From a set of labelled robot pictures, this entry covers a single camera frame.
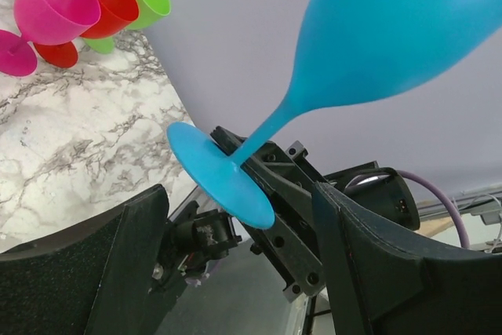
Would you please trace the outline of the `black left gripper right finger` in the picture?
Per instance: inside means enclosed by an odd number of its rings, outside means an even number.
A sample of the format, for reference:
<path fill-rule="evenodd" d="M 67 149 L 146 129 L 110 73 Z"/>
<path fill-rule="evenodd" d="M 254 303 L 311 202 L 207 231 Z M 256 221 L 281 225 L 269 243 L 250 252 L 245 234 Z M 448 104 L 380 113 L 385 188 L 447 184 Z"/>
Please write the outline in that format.
<path fill-rule="evenodd" d="M 325 183 L 312 209 L 336 333 L 500 333 L 499 255 L 418 235 Z"/>

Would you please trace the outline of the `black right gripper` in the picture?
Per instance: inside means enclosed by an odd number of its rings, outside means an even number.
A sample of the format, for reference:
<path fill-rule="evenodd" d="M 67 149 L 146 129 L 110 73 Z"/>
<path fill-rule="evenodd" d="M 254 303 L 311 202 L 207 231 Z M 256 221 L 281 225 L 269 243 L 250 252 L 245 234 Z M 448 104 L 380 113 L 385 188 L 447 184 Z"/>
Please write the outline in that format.
<path fill-rule="evenodd" d="M 275 223 L 253 230 L 251 251 L 263 253 L 286 282 L 287 301 L 313 297 L 324 288 L 324 271 L 312 216 L 314 182 L 326 182 L 360 206 L 404 228 L 420 227 L 417 205 L 402 175 L 395 169 L 367 162 L 325 176 L 306 159 L 300 142 L 281 149 L 268 141 L 244 164 L 244 171 L 269 199 Z"/>

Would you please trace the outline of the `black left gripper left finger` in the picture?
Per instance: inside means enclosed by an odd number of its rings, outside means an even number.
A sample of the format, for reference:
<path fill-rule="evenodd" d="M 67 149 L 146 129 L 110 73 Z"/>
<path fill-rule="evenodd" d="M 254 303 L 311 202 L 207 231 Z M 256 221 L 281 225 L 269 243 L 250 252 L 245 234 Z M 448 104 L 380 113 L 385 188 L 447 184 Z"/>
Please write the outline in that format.
<path fill-rule="evenodd" d="M 153 334 L 152 273 L 169 200 L 160 184 L 1 255 L 3 334 Z"/>

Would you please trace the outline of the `blue wine glass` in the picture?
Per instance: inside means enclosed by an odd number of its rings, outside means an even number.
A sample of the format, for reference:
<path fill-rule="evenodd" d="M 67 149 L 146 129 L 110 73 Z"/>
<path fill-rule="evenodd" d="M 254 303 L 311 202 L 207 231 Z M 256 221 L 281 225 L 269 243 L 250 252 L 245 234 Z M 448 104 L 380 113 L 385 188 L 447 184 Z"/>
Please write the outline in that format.
<path fill-rule="evenodd" d="M 501 26 L 501 0 L 310 0 L 289 88 L 232 154 L 185 122 L 166 135 L 178 162 L 206 194 L 253 228 L 275 212 L 243 163 L 295 117 L 404 93 L 451 68 Z"/>

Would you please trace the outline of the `red wine glass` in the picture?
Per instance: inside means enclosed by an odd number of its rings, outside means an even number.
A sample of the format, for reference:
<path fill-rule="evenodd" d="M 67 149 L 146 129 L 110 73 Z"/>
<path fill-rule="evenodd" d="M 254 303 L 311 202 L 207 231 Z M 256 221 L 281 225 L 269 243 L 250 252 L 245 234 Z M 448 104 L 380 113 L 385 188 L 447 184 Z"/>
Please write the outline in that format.
<path fill-rule="evenodd" d="M 101 54 L 109 54 L 114 49 L 112 36 L 137 20 L 140 15 L 136 0 L 98 0 L 100 19 L 90 29 L 81 34 L 85 44 Z M 73 67 L 78 61 L 78 51 L 73 42 L 57 46 L 34 44 L 37 53 L 49 64 L 56 67 Z"/>

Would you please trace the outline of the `pink wine glass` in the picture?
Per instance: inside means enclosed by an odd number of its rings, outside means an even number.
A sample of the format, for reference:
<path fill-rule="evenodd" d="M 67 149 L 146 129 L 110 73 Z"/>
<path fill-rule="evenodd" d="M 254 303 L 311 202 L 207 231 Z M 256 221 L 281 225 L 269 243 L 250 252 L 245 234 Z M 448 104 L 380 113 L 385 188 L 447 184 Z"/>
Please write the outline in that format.
<path fill-rule="evenodd" d="M 20 34 L 1 31 L 1 72 L 24 77 L 38 65 L 31 43 L 70 42 L 96 24 L 101 11 L 98 0 L 14 0 L 13 15 Z"/>

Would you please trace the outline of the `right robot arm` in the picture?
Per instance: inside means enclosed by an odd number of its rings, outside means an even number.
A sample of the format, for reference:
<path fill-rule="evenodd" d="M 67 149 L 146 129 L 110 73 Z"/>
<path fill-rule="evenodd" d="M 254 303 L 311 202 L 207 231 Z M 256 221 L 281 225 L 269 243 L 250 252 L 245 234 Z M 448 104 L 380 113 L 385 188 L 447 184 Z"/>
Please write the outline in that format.
<path fill-rule="evenodd" d="M 284 294 L 294 301 L 301 294 L 313 297 L 326 286 L 314 230 L 311 193 L 316 181 L 333 185 L 366 209 L 412 231 L 420 227 L 415 200 L 402 175 L 392 168 L 368 162 L 350 169 L 320 174 L 306 159 L 307 150 L 295 142 L 286 150 L 267 142 L 245 166 L 264 189 L 275 211 L 268 230 L 246 226 L 253 240 L 251 251 L 263 254 L 286 282 Z M 230 215 L 212 208 L 202 211 L 196 188 L 169 221 L 154 277 L 164 288 L 181 279 L 196 284 L 208 278 L 210 260 L 225 258 L 241 237 Z"/>

